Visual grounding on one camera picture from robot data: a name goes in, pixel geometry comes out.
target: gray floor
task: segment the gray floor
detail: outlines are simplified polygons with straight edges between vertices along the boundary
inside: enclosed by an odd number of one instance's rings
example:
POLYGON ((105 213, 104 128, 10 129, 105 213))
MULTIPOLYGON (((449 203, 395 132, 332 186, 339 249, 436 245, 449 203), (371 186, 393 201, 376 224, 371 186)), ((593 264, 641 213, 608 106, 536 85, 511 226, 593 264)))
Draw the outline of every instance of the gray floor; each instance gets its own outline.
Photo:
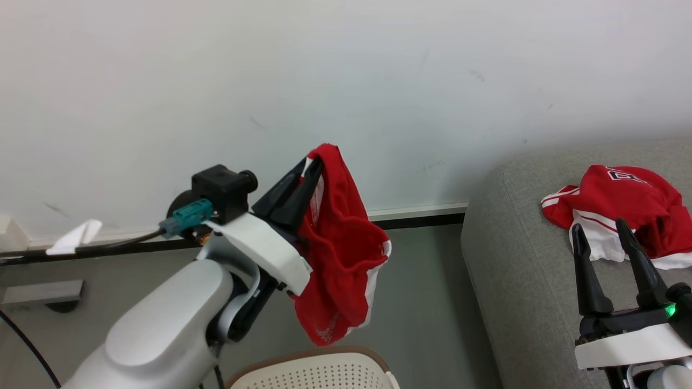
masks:
MULTIPOLYGON (((500 388, 462 260, 460 231, 460 225, 388 231, 393 252, 378 277, 372 321, 339 343, 380 354, 404 389, 500 388)), ((9 312, 66 381, 122 313, 195 253, 5 267, 0 285, 86 279, 85 300, 71 314, 44 308, 9 312)), ((224 349, 220 366, 229 377, 245 365, 313 347, 291 300, 276 293, 250 334, 224 349)), ((205 387, 214 388, 214 382, 209 377, 205 387)), ((0 325, 0 388, 51 388, 38 362, 5 325, 0 325)))

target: red cloth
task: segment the red cloth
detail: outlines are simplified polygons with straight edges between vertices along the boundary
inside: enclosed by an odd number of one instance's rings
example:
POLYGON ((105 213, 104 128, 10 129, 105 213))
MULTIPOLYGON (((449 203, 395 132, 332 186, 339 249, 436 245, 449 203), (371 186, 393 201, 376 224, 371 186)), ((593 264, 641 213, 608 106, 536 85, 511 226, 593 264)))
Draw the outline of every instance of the red cloth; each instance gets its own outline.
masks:
MULTIPOLYGON (((624 218, 652 259, 692 251, 692 219, 682 195, 647 169, 593 165, 579 187, 566 186, 549 194, 542 205, 545 217, 562 228, 575 221, 592 222, 605 233, 617 234, 614 221, 624 218)), ((687 266, 691 265, 692 256, 687 266)))
POLYGON ((377 271, 391 244, 367 220, 339 149, 321 145, 308 154, 309 161, 317 156, 325 166, 299 232, 309 241, 313 273, 302 294, 293 298, 300 324, 316 345, 325 346, 367 324, 377 271))

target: gray sofa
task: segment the gray sofa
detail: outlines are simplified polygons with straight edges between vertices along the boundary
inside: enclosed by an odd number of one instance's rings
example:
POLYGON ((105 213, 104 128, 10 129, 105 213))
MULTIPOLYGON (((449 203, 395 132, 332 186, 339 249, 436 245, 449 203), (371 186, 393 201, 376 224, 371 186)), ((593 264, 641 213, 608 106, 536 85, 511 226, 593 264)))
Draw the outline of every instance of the gray sofa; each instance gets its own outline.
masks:
MULTIPOLYGON (((462 250, 505 389, 610 387, 604 373, 576 368, 581 317, 570 243, 540 207, 594 164, 653 170, 692 203, 692 140, 529 154, 491 173, 468 206, 462 250)), ((594 266, 615 309, 636 307, 629 263, 594 266)), ((660 273, 669 286, 692 283, 690 269, 660 273)))

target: baseboard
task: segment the baseboard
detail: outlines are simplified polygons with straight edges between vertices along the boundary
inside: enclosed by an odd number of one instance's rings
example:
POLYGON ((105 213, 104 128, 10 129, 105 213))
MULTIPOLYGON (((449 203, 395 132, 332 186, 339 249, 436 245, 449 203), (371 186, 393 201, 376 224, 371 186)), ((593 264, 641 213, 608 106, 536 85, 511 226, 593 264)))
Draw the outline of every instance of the baseboard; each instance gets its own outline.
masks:
MULTIPOLYGON (((464 213, 468 203, 452 203, 436 206, 420 206, 409 208, 393 208, 387 210, 369 211, 368 218, 374 224, 383 230, 392 230, 397 228, 417 228, 425 226, 441 226, 444 224, 458 224, 464 221, 464 213)), ((92 244, 104 244, 109 242, 117 242, 124 239, 132 239, 155 230, 156 227, 143 230, 119 230, 112 233, 105 233, 92 241, 92 244)), ((44 248, 52 246, 56 238, 32 240, 30 248, 44 248)), ((133 253, 151 253, 154 251, 179 250, 182 248, 194 248, 199 245, 180 238, 164 240, 161 237, 152 239, 149 242, 135 244, 117 249, 107 249, 98 252, 90 252, 89 254, 78 255, 60 255, 53 257, 35 256, 23 257, 20 260, 11 260, 0 263, 0 266, 8 266, 12 264, 27 264, 36 262, 53 262, 60 260, 74 260, 86 257, 104 257, 110 255, 123 255, 133 253)))

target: black baseboard strip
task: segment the black baseboard strip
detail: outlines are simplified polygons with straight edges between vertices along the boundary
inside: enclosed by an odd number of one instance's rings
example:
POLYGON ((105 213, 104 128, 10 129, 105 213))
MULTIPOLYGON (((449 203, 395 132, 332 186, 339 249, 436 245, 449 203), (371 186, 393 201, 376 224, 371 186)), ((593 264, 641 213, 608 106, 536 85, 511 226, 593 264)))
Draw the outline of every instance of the black baseboard strip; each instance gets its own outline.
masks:
MULTIPOLYGON (((410 219, 395 219, 374 221, 383 230, 394 230, 398 228, 418 228, 427 226, 443 226, 446 224, 460 224, 464 222, 463 213, 452 215, 436 215, 425 217, 413 217, 410 219)), ((197 243, 183 239, 165 240, 162 242, 145 242, 118 248, 108 248, 99 251, 90 251, 82 254, 72 255, 31 255, 17 259, 7 260, 0 263, 0 266, 13 266, 18 264, 34 264, 43 262, 56 262, 67 260, 79 260, 83 258, 109 257, 112 255, 153 253, 156 251, 181 250, 183 248, 199 248, 197 243)))

